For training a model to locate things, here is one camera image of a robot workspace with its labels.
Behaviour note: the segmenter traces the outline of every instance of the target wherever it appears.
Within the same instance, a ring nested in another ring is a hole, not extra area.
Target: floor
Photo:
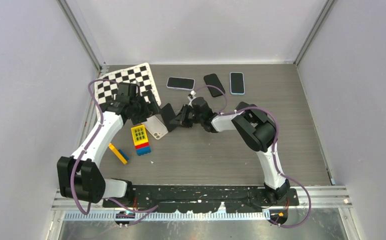
[[[111,66],[115,71],[131,66]],[[203,86],[203,77],[215,73],[227,92],[226,112],[243,101],[270,110],[280,123],[278,154],[284,172],[306,186],[330,185],[318,137],[296,66],[292,64],[151,65],[161,107],[171,103],[175,112],[187,104],[188,91],[166,88],[168,77],[185,77]],[[230,72],[244,73],[245,95],[231,95]],[[222,96],[203,96],[215,111],[224,105]],[[100,164],[105,178],[135,184],[261,185],[264,174],[256,154],[236,131],[208,133],[200,125],[177,128],[156,140],[149,136],[152,152],[137,156],[130,133],[132,124],[116,134],[112,143],[129,157],[127,165],[107,150]]]

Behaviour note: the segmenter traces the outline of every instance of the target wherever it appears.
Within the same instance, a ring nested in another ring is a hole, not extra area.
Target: phone case
[[[175,78],[175,79],[178,79],[178,78],[191,79],[191,80],[193,80],[193,88],[192,88],[192,89],[187,89],[187,88],[179,88],[179,87],[168,86],[168,81],[170,80],[170,78]],[[170,76],[170,77],[168,77],[168,79],[166,80],[166,87],[167,87],[168,89],[176,89],[176,90],[191,91],[191,90],[195,89],[195,86],[196,86],[196,80],[194,80],[193,78]]]
[[[165,125],[155,115],[149,117],[147,121],[143,122],[143,125],[156,140],[161,139],[168,133]]]
[[[238,93],[238,92],[233,92],[232,91],[232,74],[241,74],[242,75],[242,79],[243,79],[243,93]],[[230,72],[230,93],[232,95],[245,95],[245,93],[246,93],[245,75],[243,74],[243,72]]]

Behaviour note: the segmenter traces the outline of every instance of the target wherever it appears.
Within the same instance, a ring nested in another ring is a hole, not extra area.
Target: gray wall
[[[299,72],[336,183],[386,239],[386,1],[339,0]]]
[[[95,75],[54,0],[0,1],[0,240],[44,239]]]
[[[293,62],[325,3],[68,1],[108,65]]]

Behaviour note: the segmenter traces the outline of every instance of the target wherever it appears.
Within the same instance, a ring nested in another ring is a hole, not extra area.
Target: phone screen
[[[224,94],[226,93],[226,90],[224,89],[223,85],[221,84],[220,80],[218,79],[218,76],[215,73],[206,75],[203,77],[203,80],[205,81],[206,85],[211,85],[214,87],[219,88]],[[218,91],[218,89],[215,89],[213,87],[208,87],[210,95],[213,98],[222,96],[223,94]]]
[[[245,94],[245,82],[243,80],[243,73],[230,73],[230,90],[232,94]]]
[[[171,89],[192,90],[195,87],[195,80],[191,78],[170,77],[166,86]]]

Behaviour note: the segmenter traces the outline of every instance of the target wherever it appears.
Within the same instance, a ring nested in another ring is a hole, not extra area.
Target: yellow block
[[[121,153],[118,151],[118,149],[112,145],[112,143],[109,143],[109,149],[121,160],[123,164],[127,164],[127,160],[121,155]]]
[[[132,141],[134,142],[134,146],[149,142],[148,135],[146,133],[146,128],[143,124],[138,126],[133,126],[131,128],[131,135],[132,135]]]

